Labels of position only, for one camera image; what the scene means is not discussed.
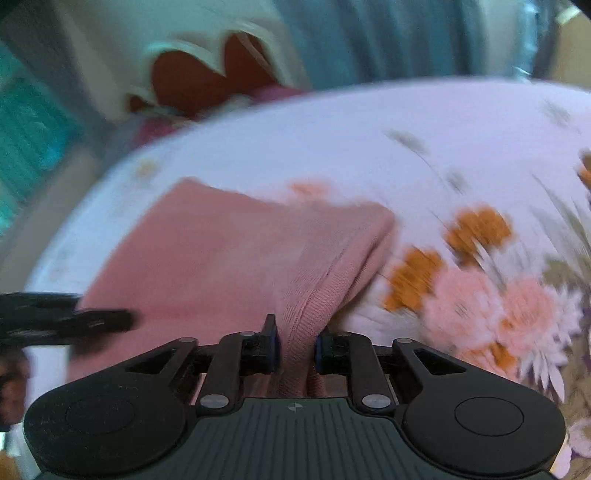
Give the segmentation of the person's left hand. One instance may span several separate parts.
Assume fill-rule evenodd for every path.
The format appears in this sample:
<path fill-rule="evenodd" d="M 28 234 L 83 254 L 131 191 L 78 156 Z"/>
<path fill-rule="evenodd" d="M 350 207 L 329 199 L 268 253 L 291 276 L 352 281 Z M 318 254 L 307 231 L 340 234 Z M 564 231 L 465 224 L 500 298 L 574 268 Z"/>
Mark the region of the person's left hand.
<path fill-rule="evenodd" d="M 25 412 L 30 362 L 22 349 L 1 351 L 1 431 L 8 432 Z"/>

